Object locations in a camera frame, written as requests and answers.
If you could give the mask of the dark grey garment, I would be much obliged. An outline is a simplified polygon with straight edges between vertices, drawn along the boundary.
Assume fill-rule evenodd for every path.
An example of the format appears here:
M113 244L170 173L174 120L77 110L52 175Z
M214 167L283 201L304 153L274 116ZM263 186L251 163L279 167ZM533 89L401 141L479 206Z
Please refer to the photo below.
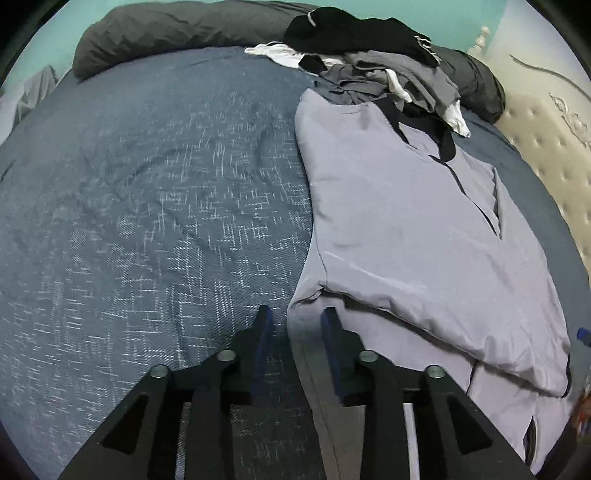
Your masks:
M402 54L378 51L349 53L318 74L315 90L329 102L356 105L394 96L401 108L415 104L451 119L461 113L460 93L444 71Z

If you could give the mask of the cream tufted headboard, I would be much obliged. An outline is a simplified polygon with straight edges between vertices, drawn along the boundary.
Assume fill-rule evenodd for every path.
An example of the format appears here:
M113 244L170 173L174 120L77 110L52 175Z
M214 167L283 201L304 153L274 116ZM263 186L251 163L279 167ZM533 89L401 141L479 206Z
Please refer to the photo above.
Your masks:
M590 96L565 75L507 52L504 59L485 53L490 35L483 26L468 54L501 81L506 109L497 127L518 149L553 197L590 266Z

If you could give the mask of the grey black zip jacket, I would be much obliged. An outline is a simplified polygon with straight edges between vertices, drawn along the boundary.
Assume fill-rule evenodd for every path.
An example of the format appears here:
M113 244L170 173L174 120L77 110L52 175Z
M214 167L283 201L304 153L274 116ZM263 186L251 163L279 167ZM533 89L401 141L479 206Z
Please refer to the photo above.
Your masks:
M329 478L353 478L362 455L362 413L332 390L329 307L396 364L446 369L539 472L572 410L574 354L550 250L508 181L389 99L309 90L295 135L314 220L287 330Z

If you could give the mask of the blue patterned bed sheet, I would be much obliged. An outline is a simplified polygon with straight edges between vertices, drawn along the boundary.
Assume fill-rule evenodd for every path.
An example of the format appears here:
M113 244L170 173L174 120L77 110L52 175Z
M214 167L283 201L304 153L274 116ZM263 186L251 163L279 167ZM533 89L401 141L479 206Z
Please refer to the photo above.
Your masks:
M198 364L259 305L240 479L321 479L286 312L311 239L294 137L311 77L206 48L67 76L1 148L1 448L57 478L151 366Z

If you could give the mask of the white garment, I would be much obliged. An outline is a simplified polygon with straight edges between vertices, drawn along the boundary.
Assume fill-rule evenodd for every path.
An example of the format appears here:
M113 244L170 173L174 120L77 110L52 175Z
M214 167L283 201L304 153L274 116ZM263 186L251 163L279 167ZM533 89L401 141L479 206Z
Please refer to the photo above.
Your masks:
M440 105L436 109L438 115L458 135L464 138L471 137L471 131L464 119L459 100L448 106Z

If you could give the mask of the dark grey rolled duvet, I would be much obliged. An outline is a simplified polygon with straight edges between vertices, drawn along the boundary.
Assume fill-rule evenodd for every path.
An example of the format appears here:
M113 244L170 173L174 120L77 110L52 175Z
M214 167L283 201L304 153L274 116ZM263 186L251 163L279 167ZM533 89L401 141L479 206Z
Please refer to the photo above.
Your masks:
M283 41L290 22L318 7L277 1L137 3L116 7L83 33L72 70L86 80L118 64L204 47L255 47ZM459 88L461 104L489 123L506 108L504 88L480 60L438 47L440 67Z

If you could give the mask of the black garment with drawstring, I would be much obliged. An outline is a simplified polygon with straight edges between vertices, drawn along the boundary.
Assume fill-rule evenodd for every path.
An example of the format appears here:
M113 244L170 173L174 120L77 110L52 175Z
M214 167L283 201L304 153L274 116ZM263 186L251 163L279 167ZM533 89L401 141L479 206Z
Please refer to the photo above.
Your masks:
M283 43L305 53L378 51L405 55L432 68L440 63L431 39L400 20L359 19L335 7L318 7L295 17L283 35Z

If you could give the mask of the light grey blanket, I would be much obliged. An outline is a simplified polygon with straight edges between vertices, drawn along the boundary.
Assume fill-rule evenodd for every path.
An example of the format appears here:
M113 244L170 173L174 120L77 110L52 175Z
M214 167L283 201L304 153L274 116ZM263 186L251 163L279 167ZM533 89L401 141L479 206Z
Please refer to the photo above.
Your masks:
M19 82L1 96L0 142L4 143L14 128L57 86L54 69L46 65L31 77Z

